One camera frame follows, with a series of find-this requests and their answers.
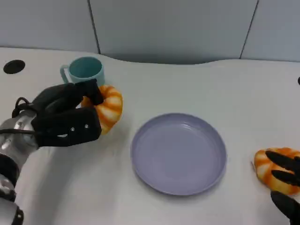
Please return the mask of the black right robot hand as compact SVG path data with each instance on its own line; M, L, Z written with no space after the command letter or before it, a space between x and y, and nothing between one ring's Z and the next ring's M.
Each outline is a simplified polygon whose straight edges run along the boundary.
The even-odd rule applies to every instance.
M266 156L276 165L293 172L291 174L280 170L272 170L271 174L275 178L289 185L300 186L299 157L289 158L270 150L266 151ZM275 206L289 219L291 225L298 225L300 223L299 202L279 191L271 191L270 196Z

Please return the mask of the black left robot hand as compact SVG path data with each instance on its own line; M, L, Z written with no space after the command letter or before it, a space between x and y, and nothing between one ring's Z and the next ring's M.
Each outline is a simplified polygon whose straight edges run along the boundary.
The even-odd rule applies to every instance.
M84 97L93 105L104 101L96 79L43 90L31 103L31 124L39 147L68 147L98 139L102 128L94 106L78 107Z

